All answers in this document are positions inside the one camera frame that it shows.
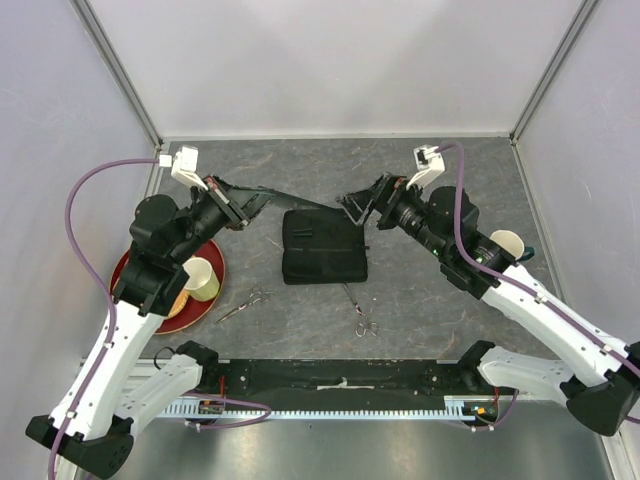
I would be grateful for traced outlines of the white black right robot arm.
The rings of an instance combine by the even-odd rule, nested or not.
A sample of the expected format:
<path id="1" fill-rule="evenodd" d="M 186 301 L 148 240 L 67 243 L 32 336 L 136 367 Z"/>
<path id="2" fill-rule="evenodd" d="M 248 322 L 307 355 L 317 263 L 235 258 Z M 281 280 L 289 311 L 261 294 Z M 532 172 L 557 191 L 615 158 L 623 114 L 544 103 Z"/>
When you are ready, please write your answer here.
<path id="1" fill-rule="evenodd" d="M 519 355 L 477 342 L 477 359 L 458 381 L 477 394 L 490 385 L 545 396 L 591 431 L 612 436 L 639 399 L 639 346 L 608 334 L 551 294 L 505 247 L 479 232 L 479 210 L 461 186 L 421 188 L 385 174 L 338 202 L 355 224 L 372 212 L 380 230 L 399 228 L 432 253 L 446 279 L 531 333 L 556 360 Z"/>

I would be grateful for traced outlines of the black straight comb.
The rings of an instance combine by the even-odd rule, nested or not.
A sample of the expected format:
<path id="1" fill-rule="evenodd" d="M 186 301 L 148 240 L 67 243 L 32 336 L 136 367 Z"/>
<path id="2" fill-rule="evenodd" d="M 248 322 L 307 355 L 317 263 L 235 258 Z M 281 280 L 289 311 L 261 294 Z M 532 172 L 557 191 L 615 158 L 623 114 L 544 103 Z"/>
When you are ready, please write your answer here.
<path id="1" fill-rule="evenodd" d="M 320 204 L 315 201 L 311 201 L 305 198 L 290 195 L 281 191 L 272 191 L 273 199 L 272 203 L 285 210 L 323 210 L 323 211 L 338 211 L 337 207 L 331 207 L 324 204 Z"/>

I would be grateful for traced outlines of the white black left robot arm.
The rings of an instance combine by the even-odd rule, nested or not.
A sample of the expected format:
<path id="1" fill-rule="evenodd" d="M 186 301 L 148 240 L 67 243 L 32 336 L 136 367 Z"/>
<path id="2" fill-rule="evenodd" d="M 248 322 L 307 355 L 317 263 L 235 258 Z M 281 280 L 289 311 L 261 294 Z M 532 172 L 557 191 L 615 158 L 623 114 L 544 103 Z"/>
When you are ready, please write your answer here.
<path id="1" fill-rule="evenodd" d="M 67 396 L 49 415 L 33 417 L 29 438 L 99 479 L 112 477 L 135 437 L 172 401 L 219 382 L 216 352 L 189 341 L 168 365 L 125 396 L 122 389 L 145 345 L 188 282 L 185 263 L 224 228 L 242 230 L 274 198 L 266 188 L 207 177 L 180 208 L 163 194 L 142 200 L 130 226 L 129 258 L 113 289 L 108 316 Z"/>

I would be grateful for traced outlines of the black zippered tool case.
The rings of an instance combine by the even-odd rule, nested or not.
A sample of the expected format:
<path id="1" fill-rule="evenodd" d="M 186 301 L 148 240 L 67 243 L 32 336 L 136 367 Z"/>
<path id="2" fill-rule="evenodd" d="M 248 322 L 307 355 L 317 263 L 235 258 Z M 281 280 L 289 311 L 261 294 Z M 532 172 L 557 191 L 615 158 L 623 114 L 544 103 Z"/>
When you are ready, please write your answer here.
<path id="1" fill-rule="evenodd" d="M 287 211 L 282 241 L 282 275 L 287 285 L 362 283 L 368 279 L 364 228 L 341 210 Z"/>

